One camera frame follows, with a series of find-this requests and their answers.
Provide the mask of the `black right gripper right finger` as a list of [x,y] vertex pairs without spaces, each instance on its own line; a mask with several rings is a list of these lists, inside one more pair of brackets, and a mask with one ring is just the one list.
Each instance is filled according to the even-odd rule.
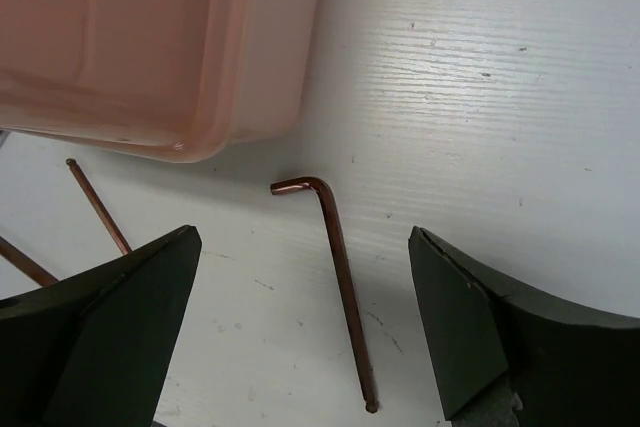
[[501,273],[417,227],[408,242],[444,417],[454,426],[635,426],[639,321]]

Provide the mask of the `pink plastic toolbox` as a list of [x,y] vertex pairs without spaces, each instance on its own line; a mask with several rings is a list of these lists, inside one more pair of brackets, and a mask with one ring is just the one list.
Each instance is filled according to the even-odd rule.
[[1,126],[169,162],[298,120],[317,0],[1,0]]

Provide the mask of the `long brown hex key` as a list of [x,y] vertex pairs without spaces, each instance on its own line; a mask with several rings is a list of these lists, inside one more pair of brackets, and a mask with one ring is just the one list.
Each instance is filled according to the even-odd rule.
[[322,210],[365,410],[375,414],[379,411],[376,384],[333,191],[324,180],[313,176],[283,180],[270,186],[270,192],[274,196],[290,195],[306,190],[316,194]]

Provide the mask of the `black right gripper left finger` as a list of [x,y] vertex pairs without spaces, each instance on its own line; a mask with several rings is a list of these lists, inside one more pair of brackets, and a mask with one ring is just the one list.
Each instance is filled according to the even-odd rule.
[[3,299],[2,425],[153,425],[201,249],[185,225]]

